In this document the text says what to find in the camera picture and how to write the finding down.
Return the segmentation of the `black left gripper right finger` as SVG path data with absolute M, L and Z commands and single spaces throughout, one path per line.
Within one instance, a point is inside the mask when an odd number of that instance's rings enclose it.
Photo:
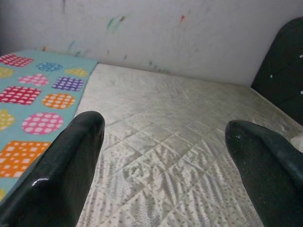
M 303 154 L 263 126 L 232 120 L 225 143 L 245 190 L 266 227 L 303 225 Z

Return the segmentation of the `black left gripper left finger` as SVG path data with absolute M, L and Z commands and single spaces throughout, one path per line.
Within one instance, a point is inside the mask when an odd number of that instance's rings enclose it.
M 76 226 L 94 178 L 104 131 L 100 113 L 77 115 L 1 201 L 1 226 Z

